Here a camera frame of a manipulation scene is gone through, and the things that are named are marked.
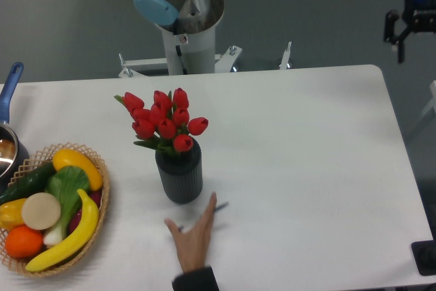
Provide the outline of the dark sleeved forearm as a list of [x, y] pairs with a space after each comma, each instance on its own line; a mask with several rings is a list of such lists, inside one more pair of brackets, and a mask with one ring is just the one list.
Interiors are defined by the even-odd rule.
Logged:
[[219, 291], [211, 266], [179, 275], [173, 280], [172, 288], [174, 291]]

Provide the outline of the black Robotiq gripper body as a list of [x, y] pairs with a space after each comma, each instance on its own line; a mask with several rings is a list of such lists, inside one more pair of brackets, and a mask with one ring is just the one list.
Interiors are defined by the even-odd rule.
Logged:
[[404, 0], [403, 21], [414, 32], [435, 32], [435, 0]]

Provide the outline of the person's bare hand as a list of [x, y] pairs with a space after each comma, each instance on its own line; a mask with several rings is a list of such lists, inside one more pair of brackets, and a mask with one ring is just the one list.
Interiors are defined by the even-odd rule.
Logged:
[[164, 223], [174, 240], [176, 254], [183, 273], [191, 273], [206, 266], [216, 205], [217, 195], [213, 192], [203, 214], [187, 232], [179, 230], [179, 227], [171, 219], [164, 219]]

